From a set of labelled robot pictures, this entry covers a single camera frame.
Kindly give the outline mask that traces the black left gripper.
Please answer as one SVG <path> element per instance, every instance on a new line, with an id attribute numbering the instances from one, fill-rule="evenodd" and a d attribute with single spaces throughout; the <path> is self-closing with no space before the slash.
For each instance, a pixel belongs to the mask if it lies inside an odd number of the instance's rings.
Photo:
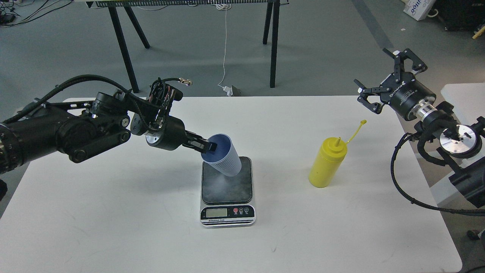
<path id="1" fill-rule="evenodd" d="M 168 151 L 173 151 L 182 144 L 184 147 L 201 154 L 214 153 L 217 149 L 217 143 L 210 142 L 201 135 L 185 130 L 183 121 L 174 116 L 168 116 L 162 130 L 147 133 L 145 139 L 149 146 Z"/>

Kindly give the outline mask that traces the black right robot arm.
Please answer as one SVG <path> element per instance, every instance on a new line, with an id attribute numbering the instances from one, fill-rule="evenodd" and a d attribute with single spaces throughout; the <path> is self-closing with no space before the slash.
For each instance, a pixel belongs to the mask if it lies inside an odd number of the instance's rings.
<path id="1" fill-rule="evenodd" d="M 395 146 L 390 161 L 390 174 L 398 192 L 411 204 L 425 209 L 465 216 L 484 216 L 484 158 L 466 167 L 456 159 L 472 158 L 483 150 L 484 117 L 480 116 L 472 125 L 459 123 L 453 117 L 454 106 L 443 101 L 434 105 L 437 98 L 429 88 L 416 79 L 426 71 L 427 65 L 410 49 L 383 52 L 393 59 L 393 71 L 374 88 L 366 88 L 359 80 L 357 101 L 369 111 L 380 114 L 385 105 L 393 109 L 406 121 L 416 120 L 415 133 L 405 133 Z M 398 184 L 394 166 L 401 147 L 406 141 L 416 141 L 417 150 L 423 159 L 438 166 L 449 166 L 453 174 L 451 184 L 474 209 L 443 209 L 418 201 L 407 194 Z"/>

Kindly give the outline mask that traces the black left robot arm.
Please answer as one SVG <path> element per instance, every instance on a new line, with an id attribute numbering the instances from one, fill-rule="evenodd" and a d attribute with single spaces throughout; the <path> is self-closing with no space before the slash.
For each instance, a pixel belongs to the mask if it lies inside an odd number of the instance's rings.
<path id="1" fill-rule="evenodd" d="M 99 92 L 95 100 L 50 103 L 49 99 L 78 83 L 99 81 L 117 88 L 113 95 Z M 156 79 L 146 99 L 99 75 L 85 74 L 57 85 L 16 115 L 1 122 L 1 173 L 54 152 L 80 163 L 126 143 L 131 135 L 145 135 L 149 146 L 173 151 L 180 146 L 213 154 L 217 144 L 189 132 L 182 120 L 170 116 L 183 93 L 169 85 L 191 85 L 183 78 Z"/>

